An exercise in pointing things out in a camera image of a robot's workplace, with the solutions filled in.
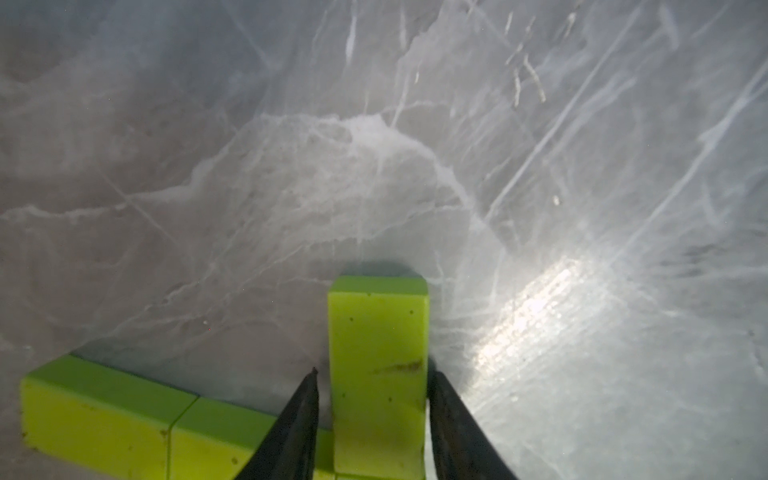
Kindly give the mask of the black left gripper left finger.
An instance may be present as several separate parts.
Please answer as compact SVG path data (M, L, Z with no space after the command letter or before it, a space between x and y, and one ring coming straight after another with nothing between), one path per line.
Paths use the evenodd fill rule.
M319 422L318 371L299 384L235 480L312 480Z

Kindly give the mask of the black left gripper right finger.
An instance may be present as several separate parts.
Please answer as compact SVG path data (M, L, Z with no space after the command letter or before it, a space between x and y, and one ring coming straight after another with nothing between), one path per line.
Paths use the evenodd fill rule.
M444 373L428 382L432 452L440 480L518 480Z

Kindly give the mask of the small lime green cube block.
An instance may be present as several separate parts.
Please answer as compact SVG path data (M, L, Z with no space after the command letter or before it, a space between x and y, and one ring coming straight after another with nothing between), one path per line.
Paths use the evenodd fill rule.
M169 477L234 478L275 421L274 415L198 398L171 428Z

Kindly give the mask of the lime green long block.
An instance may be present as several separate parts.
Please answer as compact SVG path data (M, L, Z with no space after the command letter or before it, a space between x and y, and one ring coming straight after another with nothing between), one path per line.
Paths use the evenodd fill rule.
M20 382L24 443L119 479L166 479L171 430L194 394L74 355Z
M334 467L425 476L430 298L420 277L340 276L329 289Z

